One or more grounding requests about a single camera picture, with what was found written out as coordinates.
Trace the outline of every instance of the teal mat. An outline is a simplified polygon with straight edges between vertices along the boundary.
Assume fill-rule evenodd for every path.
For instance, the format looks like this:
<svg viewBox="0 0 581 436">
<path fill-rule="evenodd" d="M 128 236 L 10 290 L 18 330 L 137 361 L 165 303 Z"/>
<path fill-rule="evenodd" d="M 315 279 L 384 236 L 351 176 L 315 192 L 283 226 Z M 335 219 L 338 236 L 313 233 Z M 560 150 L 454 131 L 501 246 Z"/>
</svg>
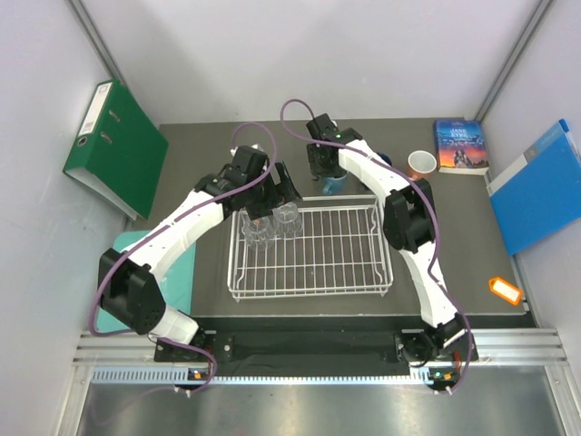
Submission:
<svg viewBox="0 0 581 436">
<path fill-rule="evenodd" d="M 113 248 L 120 252 L 125 247 L 136 243 L 148 232 L 126 232 L 120 234 Z M 190 314 L 192 308 L 193 265 L 196 259 L 196 244 L 173 263 L 160 283 L 160 290 L 166 303 L 178 311 Z M 98 309 L 97 328 L 100 332 L 114 332 L 126 329 L 127 326 L 109 313 Z"/>
</svg>

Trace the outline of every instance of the blue binder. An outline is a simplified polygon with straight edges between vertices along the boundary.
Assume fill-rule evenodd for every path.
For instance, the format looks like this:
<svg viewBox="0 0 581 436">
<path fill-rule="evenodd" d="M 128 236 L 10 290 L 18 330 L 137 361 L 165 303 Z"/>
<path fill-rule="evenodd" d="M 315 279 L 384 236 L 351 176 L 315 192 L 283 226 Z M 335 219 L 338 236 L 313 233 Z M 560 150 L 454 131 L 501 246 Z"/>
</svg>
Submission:
<svg viewBox="0 0 581 436">
<path fill-rule="evenodd" d="M 527 164 L 490 196 L 510 255 L 581 217 L 578 151 L 564 120 L 549 133 L 549 144 L 525 152 Z"/>
</svg>

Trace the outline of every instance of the gray floor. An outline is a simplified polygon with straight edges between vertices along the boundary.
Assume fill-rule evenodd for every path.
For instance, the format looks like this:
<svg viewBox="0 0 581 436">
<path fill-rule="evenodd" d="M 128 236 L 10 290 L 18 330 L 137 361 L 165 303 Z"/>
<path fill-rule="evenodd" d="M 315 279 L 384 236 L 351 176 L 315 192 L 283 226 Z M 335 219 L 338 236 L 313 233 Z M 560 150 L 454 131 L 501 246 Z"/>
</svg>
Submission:
<svg viewBox="0 0 581 436">
<path fill-rule="evenodd" d="M 358 130 L 370 146 L 390 156 L 394 166 L 405 168 L 414 150 L 434 150 L 433 120 L 351 120 L 340 127 Z M 320 195 L 313 182 L 305 144 L 284 132 L 279 123 L 266 123 L 274 132 L 280 159 L 302 196 Z M 185 198 L 198 180 L 218 172 L 231 157 L 231 133 L 237 124 L 172 124 L 161 130 L 170 146 L 162 170 L 153 212 L 140 229 L 151 229 Z M 306 134 L 304 122 L 291 124 Z M 266 134 L 249 128 L 239 144 L 260 143 L 268 151 Z M 523 312 L 488 289 L 488 280 L 500 276 L 515 282 L 504 250 L 497 222 L 482 177 L 436 173 L 430 179 L 442 234 L 440 264 L 448 290 L 468 313 Z M 363 193 L 350 176 L 343 193 Z M 378 295 L 313 297 L 246 301 L 232 299 L 226 285 L 231 220 L 207 232 L 197 243 L 192 314 L 197 315 L 282 315 L 282 314 L 418 314 L 419 301 L 405 263 L 392 254 L 395 282 L 385 297 Z"/>
<path fill-rule="evenodd" d="M 214 386 L 190 400 L 151 386 L 93 384 L 79 435 L 565 435 L 543 368 L 474 368 L 457 393 L 420 386 Z"/>
</svg>

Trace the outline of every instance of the green binder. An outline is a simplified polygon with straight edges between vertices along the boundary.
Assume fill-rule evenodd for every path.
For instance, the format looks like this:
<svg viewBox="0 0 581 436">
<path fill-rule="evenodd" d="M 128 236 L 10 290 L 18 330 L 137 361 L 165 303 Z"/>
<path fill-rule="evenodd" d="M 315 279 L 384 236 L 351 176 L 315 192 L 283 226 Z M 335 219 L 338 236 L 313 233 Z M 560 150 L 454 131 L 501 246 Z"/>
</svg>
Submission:
<svg viewBox="0 0 581 436">
<path fill-rule="evenodd" d="M 97 85 L 63 172 L 132 219 L 148 218 L 167 141 L 126 86 Z"/>
</svg>

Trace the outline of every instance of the gray table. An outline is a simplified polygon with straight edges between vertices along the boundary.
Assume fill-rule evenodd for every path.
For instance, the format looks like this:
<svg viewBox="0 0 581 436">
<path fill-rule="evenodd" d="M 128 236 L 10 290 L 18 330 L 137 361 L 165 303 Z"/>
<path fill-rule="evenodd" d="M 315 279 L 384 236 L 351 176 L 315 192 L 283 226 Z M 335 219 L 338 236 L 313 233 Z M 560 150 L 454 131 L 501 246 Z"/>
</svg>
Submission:
<svg viewBox="0 0 581 436">
<path fill-rule="evenodd" d="M 283 131 L 279 123 L 266 123 L 279 143 L 280 158 L 287 164 L 302 196 L 320 195 L 320 185 L 310 178 L 305 143 Z M 405 168 L 414 150 L 433 152 L 433 120 L 349 120 L 340 126 L 359 131 L 370 146 L 390 156 L 394 166 Z M 198 180 L 218 172 L 229 162 L 231 133 L 237 124 L 171 124 L 161 130 L 170 146 L 162 170 L 153 212 L 137 228 L 151 229 L 185 198 Z M 291 126 L 303 133 L 304 122 Z M 268 151 L 266 134 L 249 128 L 239 144 L 260 143 Z M 488 279 L 501 276 L 516 282 L 504 250 L 497 222 L 482 177 L 436 173 L 430 179 L 442 235 L 440 264 L 449 291 L 468 313 L 523 313 L 488 289 Z M 364 193 L 350 176 L 343 193 Z M 194 270 L 192 314 L 196 315 L 352 315 L 419 314 L 419 301 L 403 259 L 392 253 L 395 282 L 385 297 L 352 295 L 236 302 L 226 285 L 230 219 L 207 232 L 198 242 Z"/>
</svg>

